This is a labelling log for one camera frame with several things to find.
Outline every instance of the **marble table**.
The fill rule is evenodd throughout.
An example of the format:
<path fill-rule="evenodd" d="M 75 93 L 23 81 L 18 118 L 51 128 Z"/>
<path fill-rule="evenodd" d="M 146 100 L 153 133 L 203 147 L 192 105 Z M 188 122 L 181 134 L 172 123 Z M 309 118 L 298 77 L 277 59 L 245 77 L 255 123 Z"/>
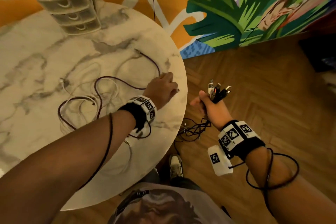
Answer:
<path fill-rule="evenodd" d="M 60 78 L 69 82 L 65 87 L 76 96 L 91 94 L 92 83 L 104 75 L 144 88 L 157 77 L 157 69 L 134 51 L 137 48 L 151 57 L 162 72 L 174 73 L 180 92 L 158 112 L 151 135 L 134 144 L 131 153 L 123 143 L 62 210 L 107 200 L 145 176 L 170 148 L 186 109 L 186 71 L 166 32 L 135 10 L 102 0 L 98 0 L 97 7 L 102 30 L 91 34 L 66 35 L 44 10 L 0 28 L 0 175 L 68 133 L 57 116 L 58 106 L 69 98 Z M 142 93 L 111 80 L 102 80 L 99 90 L 104 93 L 104 105 L 109 103 L 104 114 Z M 76 113 L 78 105 L 69 105 L 67 117 L 76 126 L 95 115 L 90 103 L 84 102 L 81 108 L 84 117 Z"/>

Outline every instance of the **hand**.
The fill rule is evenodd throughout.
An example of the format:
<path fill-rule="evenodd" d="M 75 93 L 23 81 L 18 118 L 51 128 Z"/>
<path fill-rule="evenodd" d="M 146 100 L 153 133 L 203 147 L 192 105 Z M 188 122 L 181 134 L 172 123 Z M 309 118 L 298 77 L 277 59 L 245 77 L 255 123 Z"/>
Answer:
<path fill-rule="evenodd" d="M 162 73 L 147 85 L 143 95 L 150 98 L 159 110 L 179 91 L 178 87 L 178 84 L 173 82 L 172 72 Z"/>
<path fill-rule="evenodd" d="M 214 104 L 203 90 L 190 104 L 197 107 L 203 116 L 207 115 L 211 123 L 220 131 L 226 123 L 233 120 L 223 101 Z"/>

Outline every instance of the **t-shirt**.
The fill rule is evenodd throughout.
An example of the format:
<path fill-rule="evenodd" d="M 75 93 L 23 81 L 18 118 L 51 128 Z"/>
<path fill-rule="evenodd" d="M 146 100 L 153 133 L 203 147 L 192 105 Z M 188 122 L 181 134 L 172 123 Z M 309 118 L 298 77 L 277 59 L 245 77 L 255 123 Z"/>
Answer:
<path fill-rule="evenodd" d="M 204 192 L 140 183 L 121 202 L 108 224 L 233 224 Z"/>

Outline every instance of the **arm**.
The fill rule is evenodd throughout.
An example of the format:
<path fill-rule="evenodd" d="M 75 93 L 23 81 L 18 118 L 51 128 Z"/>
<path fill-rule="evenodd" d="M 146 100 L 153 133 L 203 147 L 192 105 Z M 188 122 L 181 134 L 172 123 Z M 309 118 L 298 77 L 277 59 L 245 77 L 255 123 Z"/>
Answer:
<path fill-rule="evenodd" d="M 223 101 L 214 104 L 204 91 L 200 91 L 191 105 L 198 107 L 202 114 L 205 112 L 201 101 L 205 104 L 209 120 L 218 130 L 233 120 Z M 245 159 L 259 187 L 264 186 L 270 159 L 271 154 L 265 147 L 254 149 Z M 290 168 L 274 156 L 269 185 L 281 184 L 292 176 Z M 336 223 L 336 204 L 300 175 L 288 186 L 269 191 L 268 201 L 279 223 Z"/>
<path fill-rule="evenodd" d="M 157 109 L 177 92 L 173 74 L 149 83 L 143 95 Z M 112 114 L 113 134 L 105 163 L 113 156 L 136 122 L 130 112 Z M 45 146 L 0 179 L 0 216 L 3 223 L 48 223 L 96 171 L 107 149 L 109 116 L 95 120 Z"/>

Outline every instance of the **person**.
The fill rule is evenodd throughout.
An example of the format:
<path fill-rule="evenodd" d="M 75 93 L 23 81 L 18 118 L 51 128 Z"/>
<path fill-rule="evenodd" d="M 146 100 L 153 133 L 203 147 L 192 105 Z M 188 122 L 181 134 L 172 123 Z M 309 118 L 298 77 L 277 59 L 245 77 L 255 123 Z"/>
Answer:
<path fill-rule="evenodd" d="M 177 89 L 173 74 L 166 73 L 148 84 L 143 97 L 151 99 L 160 111 L 178 94 Z M 212 103 L 204 91 L 191 104 L 203 114 L 204 104 L 208 119 L 219 131 L 233 120 L 224 102 Z M 110 138 L 110 121 L 113 133 L 104 163 L 138 127 L 139 117 L 129 108 L 121 108 L 50 143 L 12 168 L 0 179 L 1 223 L 52 222 L 102 162 Z M 243 158 L 260 187 L 265 183 L 270 162 L 270 153 L 263 145 L 234 153 Z M 169 162 L 171 186 L 136 184 L 115 213 L 111 213 L 108 223 L 234 223 L 201 188 L 183 177 L 179 156 L 171 156 Z M 290 168 L 275 156 L 269 185 L 280 184 L 292 175 Z M 301 176 L 286 187 L 269 191 L 268 201 L 279 223 L 336 223 L 335 204 Z"/>

